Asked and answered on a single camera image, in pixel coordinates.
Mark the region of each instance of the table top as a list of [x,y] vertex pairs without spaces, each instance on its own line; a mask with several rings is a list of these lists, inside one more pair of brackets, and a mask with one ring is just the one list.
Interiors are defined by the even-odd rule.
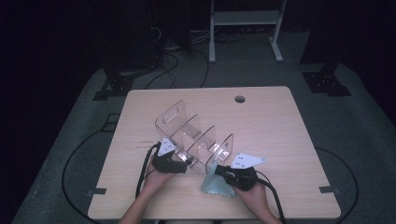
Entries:
[[[236,96],[246,101],[237,103]],[[134,201],[136,184],[148,149],[161,141],[155,120],[183,100],[187,116],[200,117],[201,129],[216,126],[217,141],[230,133],[233,153],[266,159],[255,166],[276,188],[286,218],[336,218],[341,215],[307,129],[287,87],[244,87],[130,91],[89,209],[91,218],[121,218]],[[172,178],[151,200],[147,219],[255,218],[239,198],[202,193],[203,178],[188,169]],[[268,203],[278,216],[276,202]]]

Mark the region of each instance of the black mount bracket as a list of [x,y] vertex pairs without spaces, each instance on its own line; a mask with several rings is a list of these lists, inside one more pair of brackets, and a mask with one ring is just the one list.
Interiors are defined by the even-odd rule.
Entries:
[[325,63],[319,72],[303,72],[312,93],[327,93],[329,96],[351,96],[346,86],[334,75],[338,63]]
[[105,101],[107,97],[126,96],[134,84],[134,77],[122,76],[114,66],[104,65],[107,79],[100,91],[97,91],[93,101]]

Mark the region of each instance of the clear acrylic holder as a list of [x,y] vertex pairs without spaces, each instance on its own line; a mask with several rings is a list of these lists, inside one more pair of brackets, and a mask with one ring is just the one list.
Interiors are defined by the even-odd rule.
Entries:
[[233,134],[218,144],[215,126],[202,133],[199,116],[187,119],[182,100],[162,113],[155,126],[161,139],[166,137],[176,146],[175,155],[200,176],[206,176],[214,163],[223,164],[233,151]]

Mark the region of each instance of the white paper tag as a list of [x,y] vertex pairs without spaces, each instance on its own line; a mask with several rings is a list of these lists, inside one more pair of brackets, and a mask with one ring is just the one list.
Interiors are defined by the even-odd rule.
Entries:
[[160,150],[158,151],[158,156],[161,157],[171,151],[176,149],[175,145],[168,138],[163,138],[163,143],[160,146]]
[[255,156],[250,156],[244,153],[238,153],[233,159],[231,168],[233,169],[247,169],[254,165],[265,162],[265,158],[259,158]]

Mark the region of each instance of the gray carpet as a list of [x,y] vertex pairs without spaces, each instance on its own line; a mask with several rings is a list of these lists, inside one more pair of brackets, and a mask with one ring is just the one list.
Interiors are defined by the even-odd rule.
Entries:
[[[359,76],[343,65],[338,67],[335,74],[348,87],[352,96],[329,97],[324,93],[311,93],[302,72],[318,71],[321,64],[299,65],[308,33],[280,34],[278,44],[285,59],[283,63],[275,61],[268,36],[269,34],[246,35],[243,41],[216,45],[217,62],[209,65],[204,87],[289,87],[314,145],[328,149],[342,158],[359,183],[359,201],[343,223],[394,223],[394,125],[364,89]],[[207,55],[207,44],[194,47]],[[178,58],[178,66],[172,70],[177,78],[176,88],[199,88],[206,70],[203,55],[195,51],[192,54],[185,51],[171,54]],[[174,58],[163,57],[165,68],[172,67],[174,63]],[[144,89],[162,72],[159,68],[137,78],[133,89]],[[14,223],[90,223],[67,203],[62,194],[61,179],[64,165],[74,149],[102,127],[108,114],[120,113],[122,110],[125,97],[110,97],[106,101],[92,100],[105,78],[102,70],[97,71],[78,97]],[[172,80],[164,75],[148,88],[170,87],[174,87]],[[65,188],[70,200],[85,214],[91,202],[90,190],[96,187],[112,135],[113,133],[94,135],[79,148],[66,170]],[[353,178],[343,163],[333,155],[319,151],[318,156],[331,185],[340,190],[336,198],[344,214],[352,206],[356,194]],[[288,223],[335,222],[336,219],[288,219]]]

